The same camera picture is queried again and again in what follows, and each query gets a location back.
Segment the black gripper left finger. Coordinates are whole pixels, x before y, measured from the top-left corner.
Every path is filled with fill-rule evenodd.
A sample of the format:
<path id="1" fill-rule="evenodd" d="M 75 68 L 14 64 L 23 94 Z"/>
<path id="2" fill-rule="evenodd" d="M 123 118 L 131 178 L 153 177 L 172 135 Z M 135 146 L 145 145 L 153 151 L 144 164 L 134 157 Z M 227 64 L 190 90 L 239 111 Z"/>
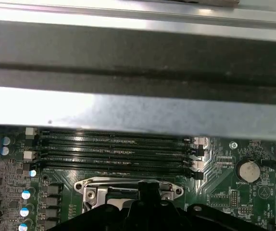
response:
<path id="1" fill-rule="evenodd" d="M 149 183 L 138 183 L 139 199 L 135 200 L 128 214 L 110 204 L 85 212 L 63 222 L 50 231 L 148 231 L 149 221 L 143 218 L 143 211 L 149 199 Z"/>

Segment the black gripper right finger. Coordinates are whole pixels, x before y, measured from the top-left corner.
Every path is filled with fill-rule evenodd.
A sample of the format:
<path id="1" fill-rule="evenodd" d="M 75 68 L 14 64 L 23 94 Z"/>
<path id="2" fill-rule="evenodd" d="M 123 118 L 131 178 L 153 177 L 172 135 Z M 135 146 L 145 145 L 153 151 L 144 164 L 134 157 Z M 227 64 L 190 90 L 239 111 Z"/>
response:
<path id="1" fill-rule="evenodd" d="M 150 231 L 264 231 L 255 224 L 202 204 L 186 211 L 160 197 L 159 183 L 149 183 Z"/>

